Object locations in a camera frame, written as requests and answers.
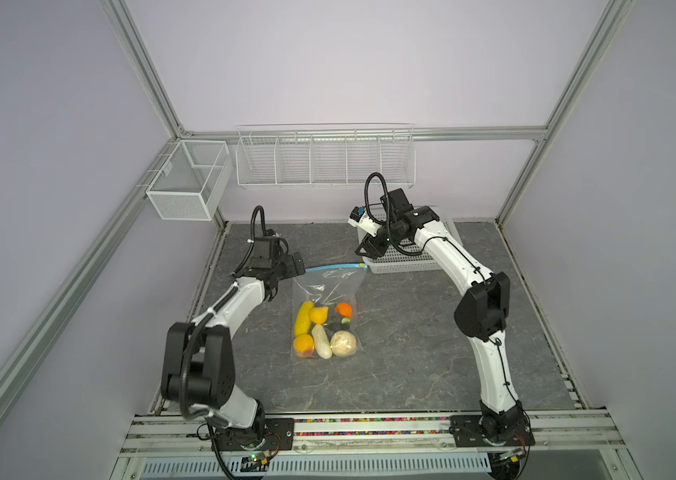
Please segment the yellow toy banana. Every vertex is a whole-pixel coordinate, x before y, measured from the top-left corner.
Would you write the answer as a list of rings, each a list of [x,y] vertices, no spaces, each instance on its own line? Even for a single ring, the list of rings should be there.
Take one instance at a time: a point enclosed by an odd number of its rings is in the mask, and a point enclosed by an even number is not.
[[[294,326],[294,336],[298,337],[301,335],[308,334],[311,330],[311,311],[314,309],[314,303],[312,301],[304,302],[296,316],[296,322]]]

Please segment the yellow toy lemon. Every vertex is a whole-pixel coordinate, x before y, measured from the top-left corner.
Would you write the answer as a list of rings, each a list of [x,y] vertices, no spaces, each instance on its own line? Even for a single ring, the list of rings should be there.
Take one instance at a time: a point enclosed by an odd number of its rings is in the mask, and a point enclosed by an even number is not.
[[[309,319],[315,325],[324,325],[329,318],[328,307],[314,307],[309,312]]]

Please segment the clear zip top bag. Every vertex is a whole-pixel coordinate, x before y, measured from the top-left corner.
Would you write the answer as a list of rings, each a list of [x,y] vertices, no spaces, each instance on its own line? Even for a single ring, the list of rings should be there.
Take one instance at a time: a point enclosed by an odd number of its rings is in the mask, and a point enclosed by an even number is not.
[[[310,267],[292,283],[291,358],[332,361],[362,351],[358,294],[363,263]]]

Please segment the orange toy carrot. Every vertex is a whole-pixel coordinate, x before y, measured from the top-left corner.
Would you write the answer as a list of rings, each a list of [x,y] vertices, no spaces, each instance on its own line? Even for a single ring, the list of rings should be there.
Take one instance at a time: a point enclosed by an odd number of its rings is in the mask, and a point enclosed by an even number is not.
[[[343,318],[351,320],[353,318],[353,308],[350,303],[342,302],[336,305],[336,312]]]

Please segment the orange yellow toy fruit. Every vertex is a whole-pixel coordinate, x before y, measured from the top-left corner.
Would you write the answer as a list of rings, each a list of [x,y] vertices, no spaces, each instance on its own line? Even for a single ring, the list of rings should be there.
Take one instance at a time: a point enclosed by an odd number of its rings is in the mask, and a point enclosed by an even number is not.
[[[295,337],[293,348],[299,358],[309,358],[315,353],[315,340],[306,333]]]

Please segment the white toy radish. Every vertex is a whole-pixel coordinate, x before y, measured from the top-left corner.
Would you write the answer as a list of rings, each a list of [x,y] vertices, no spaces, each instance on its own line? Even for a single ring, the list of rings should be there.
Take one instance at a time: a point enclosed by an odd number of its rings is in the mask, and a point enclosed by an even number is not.
[[[330,340],[322,325],[315,324],[312,327],[311,335],[314,339],[315,350],[321,359],[330,359],[333,356]]]

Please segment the beige round toy bun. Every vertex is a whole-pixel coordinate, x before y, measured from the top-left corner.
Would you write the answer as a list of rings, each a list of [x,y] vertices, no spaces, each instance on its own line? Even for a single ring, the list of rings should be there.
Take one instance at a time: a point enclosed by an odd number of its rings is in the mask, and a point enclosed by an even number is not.
[[[358,340],[350,331],[338,331],[332,336],[330,347],[335,356],[349,357],[357,352]]]

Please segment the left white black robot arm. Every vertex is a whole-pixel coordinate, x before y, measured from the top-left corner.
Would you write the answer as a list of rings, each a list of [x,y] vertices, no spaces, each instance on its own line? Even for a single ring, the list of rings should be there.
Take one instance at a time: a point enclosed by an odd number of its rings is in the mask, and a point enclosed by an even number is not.
[[[186,420],[203,418],[210,431],[229,432],[254,445],[265,436],[265,409],[236,382],[233,339],[257,307],[272,301],[284,280],[306,273],[302,256],[267,227],[265,209],[254,208],[248,250],[219,300],[167,333],[160,395],[175,402]]]

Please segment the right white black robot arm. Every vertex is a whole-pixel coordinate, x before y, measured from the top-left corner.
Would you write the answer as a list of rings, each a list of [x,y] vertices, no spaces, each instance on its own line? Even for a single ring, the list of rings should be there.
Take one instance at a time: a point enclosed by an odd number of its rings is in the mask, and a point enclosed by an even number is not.
[[[511,280],[480,263],[430,207],[415,208],[401,189],[381,197],[385,218],[356,206],[348,223],[365,233],[356,253],[377,259],[389,248],[411,257],[427,254],[453,281],[462,298],[454,321],[469,339],[480,378],[481,420],[477,431],[491,445],[517,440],[535,444],[532,424],[512,381],[506,353]]]

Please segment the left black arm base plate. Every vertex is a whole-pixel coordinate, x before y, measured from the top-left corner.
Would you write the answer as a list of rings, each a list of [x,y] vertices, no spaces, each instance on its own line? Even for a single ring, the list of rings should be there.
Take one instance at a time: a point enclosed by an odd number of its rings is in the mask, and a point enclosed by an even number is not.
[[[293,448],[295,420],[291,417],[267,417],[249,429],[221,429],[215,434],[221,451],[288,451]]]

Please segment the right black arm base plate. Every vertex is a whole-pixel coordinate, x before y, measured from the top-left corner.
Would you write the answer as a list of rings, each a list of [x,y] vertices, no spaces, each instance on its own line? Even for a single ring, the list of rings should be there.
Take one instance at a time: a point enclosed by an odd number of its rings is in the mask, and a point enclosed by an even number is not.
[[[454,415],[449,433],[458,447],[533,447],[536,439],[526,417],[498,419],[486,414]]]

